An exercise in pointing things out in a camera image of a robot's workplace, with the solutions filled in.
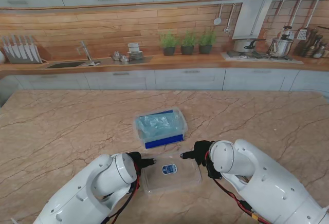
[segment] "wooden backsplash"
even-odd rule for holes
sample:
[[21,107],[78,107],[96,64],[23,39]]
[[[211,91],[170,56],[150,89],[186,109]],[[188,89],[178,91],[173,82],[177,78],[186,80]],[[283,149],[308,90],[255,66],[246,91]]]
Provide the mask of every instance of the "wooden backsplash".
[[128,43],[139,43],[145,55],[161,53],[159,35],[168,30],[182,36],[187,30],[198,35],[216,31],[215,50],[226,50],[241,5],[234,9],[232,31],[224,33],[231,6],[223,7],[222,23],[213,26],[219,6],[179,7],[122,12],[47,13],[1,15],[0,35],[32,35],[39,47],[49,52],[47,60],[80,59],[76,48],[84,40],[93,57],[107,57],[115,50],[126,53]]
[[[274,18],[279,1],[273,2],[263,24],[260,38],[271,39],[287,25],[292,17],[296,1],[286,1],[281,13]],[[313,1],[303,1],[294,30],[302,28],[310,14]],[[76,48],[84,40],[94,58],[107,57],[115,50],[126,53],[127,43],[137,42],[145,55],[161,53],[159,35],[171,30],[182,36],[187,30],[201,34],[205,30],[216,32],[214,51],[232,49],[232,35],[241,4],[235,7],[232,31],[224,33],[231,6],[225,5],[222,23],[213,26],[219,5],[196,7],[172,7],[132,9],[103,12],[53,12],[43,14],[0,14],[0,35],[31,35],[37,41],[47,60],[81,59]],[[310,27],[329,25],[329,2],[321,1]],[[258,43],[262,50],[268,45]]]

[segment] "gas stove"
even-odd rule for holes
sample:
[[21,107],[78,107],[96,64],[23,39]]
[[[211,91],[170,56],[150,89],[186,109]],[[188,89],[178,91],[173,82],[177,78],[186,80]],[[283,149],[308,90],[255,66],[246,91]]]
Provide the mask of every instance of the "gas stove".
[[262,52],[237,52],[228,51],[227,53],[222,53],[222,56],[227,61],[263,61],[263,62],[280,62],[280,63],[295,63],[303,64],[301,61],[297,61],[290,56],[275,57]]

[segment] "food storage box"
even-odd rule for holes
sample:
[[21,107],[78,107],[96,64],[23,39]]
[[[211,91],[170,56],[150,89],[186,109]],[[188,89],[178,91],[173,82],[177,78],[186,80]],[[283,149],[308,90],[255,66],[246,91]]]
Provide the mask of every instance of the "food storage box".
[[175,151],[160,155],[143,155],[154,158],[156,163],[142,169],[141,185],[147,194],[159,194],[164,191],[176,191],[181,188],[200,184],[200,169],[194,159],[181,159],[181,153]]
[[134,130],[145,148],[153,148],[184,140],[187,123],[177,107],[139,115]]

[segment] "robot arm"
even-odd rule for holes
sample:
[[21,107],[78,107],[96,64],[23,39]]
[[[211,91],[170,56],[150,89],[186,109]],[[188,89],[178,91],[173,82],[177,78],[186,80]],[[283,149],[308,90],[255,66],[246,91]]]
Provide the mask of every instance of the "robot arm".
[[100,224],[136,179],[128,154],[101,155],[50,198],[33,224]]
[[208,153],[214,169],[270,223],[329,223],[328,207],[321,208],[292,173],[246,140],[214,142]]

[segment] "cooking pot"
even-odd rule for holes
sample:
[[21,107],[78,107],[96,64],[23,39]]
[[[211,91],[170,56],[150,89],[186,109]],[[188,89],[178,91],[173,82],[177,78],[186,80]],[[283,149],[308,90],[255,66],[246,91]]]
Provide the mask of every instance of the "cooking pot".
[[288,35],[282,35],[280,39],[273,38],[271,46],[267,51],[267,54],[282,57],[289,54],[293,40],[288,38]]
[[264,41],[265,39],[239,39],[235,40],[234,51],[250,53],[255,51],[256,41]]

